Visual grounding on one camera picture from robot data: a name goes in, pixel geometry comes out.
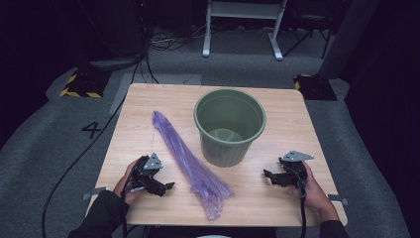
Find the grey metal table bracket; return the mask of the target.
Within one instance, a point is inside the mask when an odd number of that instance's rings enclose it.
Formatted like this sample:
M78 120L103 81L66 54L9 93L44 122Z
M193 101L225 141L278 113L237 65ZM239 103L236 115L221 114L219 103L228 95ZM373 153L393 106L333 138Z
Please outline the grey metal table bracket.
M346 198L341 197L338 194L327 194L327 196L331 201L341 202L345 206L349 205L349 201Z

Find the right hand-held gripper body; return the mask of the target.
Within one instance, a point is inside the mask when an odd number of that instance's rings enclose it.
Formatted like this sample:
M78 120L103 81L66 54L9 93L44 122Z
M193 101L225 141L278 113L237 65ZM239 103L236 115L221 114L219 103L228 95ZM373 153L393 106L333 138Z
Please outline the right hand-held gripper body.
M279 161L285 170L284 178L290 178L292 185L296 188L302 188L306 185L307 172L303 166L304 161L313 160L312 155L297 151L289 151L286 155L279 158Z

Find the black tripod stand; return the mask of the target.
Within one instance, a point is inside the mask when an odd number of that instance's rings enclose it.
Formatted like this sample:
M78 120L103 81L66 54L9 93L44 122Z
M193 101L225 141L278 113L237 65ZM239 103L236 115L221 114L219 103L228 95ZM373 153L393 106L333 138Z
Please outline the black tripod stand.
M297 42L290 47L283 55L286 57L293 50L295 50L304 40L311 38L315 32L318 32L323 40L325 45L323 47L321 59L323 60L326 56L327 49L330 45L330 40L332 36L332 25L333 18L330 15L314 15L314 14L298 14L293 15L291 21L291 27L294 36L297 38ZM301 38L297 36L296 31L305 30L306 34Z

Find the green plastic trash bin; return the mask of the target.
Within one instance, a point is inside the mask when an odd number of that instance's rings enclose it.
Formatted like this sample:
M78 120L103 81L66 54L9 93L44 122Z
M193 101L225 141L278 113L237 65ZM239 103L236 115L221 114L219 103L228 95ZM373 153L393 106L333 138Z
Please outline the green plastic trash bin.
M193 117L204 158L220 168L239 164L266 123L263 106L252 95L229 88L204 94Z

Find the purple plastic trash bag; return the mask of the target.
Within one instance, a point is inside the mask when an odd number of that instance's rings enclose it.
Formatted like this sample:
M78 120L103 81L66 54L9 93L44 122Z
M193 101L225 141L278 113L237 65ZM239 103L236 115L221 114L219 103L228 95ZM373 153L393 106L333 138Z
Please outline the purple plastic trash bag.
M207 219L211 221L219 218L224 200L234 196L233 190L190 151L163 114L155 111L152 121L190 182L190 191L200 200Z

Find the person's left hand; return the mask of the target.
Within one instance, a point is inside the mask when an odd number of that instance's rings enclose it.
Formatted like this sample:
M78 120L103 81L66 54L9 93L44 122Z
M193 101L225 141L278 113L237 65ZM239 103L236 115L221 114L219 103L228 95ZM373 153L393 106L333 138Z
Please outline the person's left hand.
M113 192L119 197L122 196L122 192L125 189L126 183L128 179L130 178L131 171L133 167L135 166L135 164L136 164L136 161L133 161L127 166L127 169L124 175L119 179L119 181L117 182L117 184L115 185L113 189ZM139 192L134 192L134 193L129 192L125 195L125 202L128 205L132 205L140 196L141 194Z

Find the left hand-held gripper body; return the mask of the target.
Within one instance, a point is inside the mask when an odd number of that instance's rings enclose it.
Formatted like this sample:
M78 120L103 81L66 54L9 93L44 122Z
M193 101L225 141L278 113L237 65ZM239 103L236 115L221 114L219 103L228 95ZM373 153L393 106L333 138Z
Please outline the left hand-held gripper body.
M146 188L158 189L155 174L163 168L161 160L156 153L150 156L141 156L137 159L128 179L125 192L137 192Z

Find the person's right hand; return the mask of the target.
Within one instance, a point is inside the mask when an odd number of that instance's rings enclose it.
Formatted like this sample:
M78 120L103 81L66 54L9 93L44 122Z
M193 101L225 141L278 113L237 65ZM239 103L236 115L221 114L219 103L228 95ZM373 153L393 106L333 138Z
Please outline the person's right hand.
M303 163L303 166L307 172L307 181L305 185L307 195L305 203L309 207L315 209L319 215L326 215L334 208L334 205L330 202L325 192L314 178L310 167L306 163Z

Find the white metal stand frame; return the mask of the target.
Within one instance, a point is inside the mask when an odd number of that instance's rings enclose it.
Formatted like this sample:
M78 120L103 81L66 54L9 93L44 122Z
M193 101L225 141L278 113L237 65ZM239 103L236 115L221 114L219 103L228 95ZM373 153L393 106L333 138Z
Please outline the white metal stand frame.
M274 20L273 31L268 33L268 39L276 60L283 60L283 53L277 42L277 34L286 9L288 0L279 0L275 4L265 3L243 3L243 2L221 2L207 0L206 9L206 30L203 42L202 55L205 58L210 56L211 46L211 21L213 18L242 18L258 20Z

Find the grey upright post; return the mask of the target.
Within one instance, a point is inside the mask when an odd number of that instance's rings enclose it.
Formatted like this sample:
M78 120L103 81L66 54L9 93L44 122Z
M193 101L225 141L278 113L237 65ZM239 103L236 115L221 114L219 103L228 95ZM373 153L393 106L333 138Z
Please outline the grey upright post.
M318 74L335 79L345 69L362 38L379 0L353 0Z

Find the black yellow striped stand base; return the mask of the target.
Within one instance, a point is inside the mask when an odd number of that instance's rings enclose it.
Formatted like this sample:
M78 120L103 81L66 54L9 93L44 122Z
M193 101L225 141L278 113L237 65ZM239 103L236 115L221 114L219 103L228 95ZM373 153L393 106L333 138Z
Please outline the black yellow striped stand base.
M68 79L60 95L102 98L110 76L110 71L87 73L76 70Z
M329 82L318 74L297 74L293 78L294 87L305 100L336 101L337 96Z

